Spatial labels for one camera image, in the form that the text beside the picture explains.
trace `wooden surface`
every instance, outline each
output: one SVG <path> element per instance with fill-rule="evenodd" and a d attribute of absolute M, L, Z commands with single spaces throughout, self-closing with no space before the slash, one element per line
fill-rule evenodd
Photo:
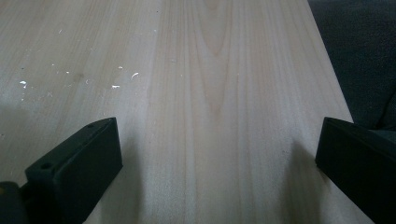
<path fill-rule="evenodd" d="M 351 120 L 305 0 L 0 0 L 0 179 L 117 117 L 86 223 L 370 223 L 316 168 Z"/>

